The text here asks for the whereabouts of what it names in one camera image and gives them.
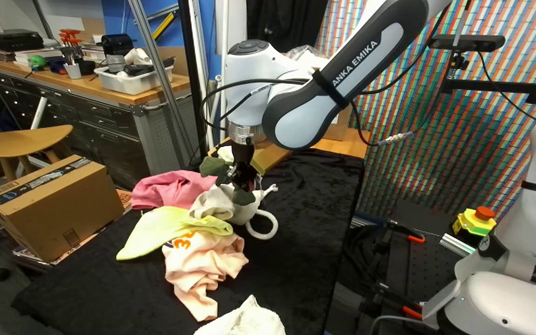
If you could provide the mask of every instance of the cardboard box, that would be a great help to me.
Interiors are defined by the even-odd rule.
[[[45,263],[123,215],[106,168],[69,157],[0,187],[0,224]]]

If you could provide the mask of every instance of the wooden desk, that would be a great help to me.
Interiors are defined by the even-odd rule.
[[[72,126],[71,150],[104,165],[117,185],[132,189],[141,178],[195,159],[199,140],[188,77],[173,75],[171,90],[177,111],[162,105],[160,88],[125,96],[104,90],[97,75],[71,81],[0,62],[0,101],[9,113],[0,126],[28,129],[45,99],[41,127]]]
[[[50,73],[50,72],[30,72],[30,70],[18,68],[11,62],[0,62],[0,73],[15,77],[15,79],[26,79],[33,85],[54,86],[54,88],[59,88],[63,92],[72,92],[76,96],[87,96],[87,98],[95,98],[100,101],[113,101],[113,103],[126,105],[126,107],[162,101],[162,90],[160,88],[143,92],[139,96],[125,96],[125,94],[104,90],[102,83],[100,83],[100,79],[97,79],[97,75],[85,75],[78,81],[71,81],[67,75],[58,75],[58,73]],[[175,96],[188,94],[190,79],[182,77],[182,75],[173,75],[171,77],[171,90]]]

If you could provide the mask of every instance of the white cable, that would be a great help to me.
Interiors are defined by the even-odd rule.
[[[407,317],[398,317],[398,315],[380,315],[372,327],[368,328],[370,335],[376,335],[378,325],[383,321],[393,321],[393,323],[409,323],[409,325],[422,325],[422,321],[407,319]]]

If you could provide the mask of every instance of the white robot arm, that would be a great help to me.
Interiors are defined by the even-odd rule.
[[[424,304],[424,323],[465,334],[536,335],[536,127],[532,159],[519,200],[478,254],[460,261],[456,282]]]
[[[376,0],[326,66],[313,68],[275,53],[264,42],[234,46],[225,59],[225,85],[305,79],[301,86],[255,83],[227,92],[227,111],[259,90],[229,116],[231,139],[249,144],[259,133],[286,150],[316,144],[333,118],[389,68],[450,0]]]

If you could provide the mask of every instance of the yellow cloth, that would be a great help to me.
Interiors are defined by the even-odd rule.
[[[188,232],[201,232],[218,237],[233,235],[231,224],[214,217],[192,219],[186,209],[158,207],[139,219],[115,260],[128,261],[143,258]]]

